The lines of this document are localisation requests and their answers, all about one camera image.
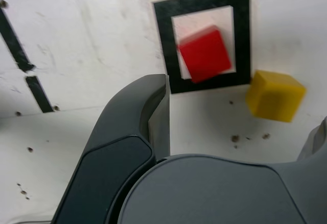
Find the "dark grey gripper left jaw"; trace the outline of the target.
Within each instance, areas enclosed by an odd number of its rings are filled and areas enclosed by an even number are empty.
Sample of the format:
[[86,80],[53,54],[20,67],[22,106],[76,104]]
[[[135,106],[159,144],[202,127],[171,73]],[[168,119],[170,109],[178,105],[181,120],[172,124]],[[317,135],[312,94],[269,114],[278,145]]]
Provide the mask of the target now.
[[103,109],[55,212],[53,223],[117,223],[132,186],[170,155],[170,85],[150,74]]

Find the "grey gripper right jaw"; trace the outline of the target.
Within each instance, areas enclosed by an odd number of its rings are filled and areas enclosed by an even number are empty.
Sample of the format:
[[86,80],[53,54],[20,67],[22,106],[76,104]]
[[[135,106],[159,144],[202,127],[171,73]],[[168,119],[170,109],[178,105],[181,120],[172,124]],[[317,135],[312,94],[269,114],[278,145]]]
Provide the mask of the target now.
[[118,223],[326,223],[326,121],[294,162],[169,157],[135,183]]

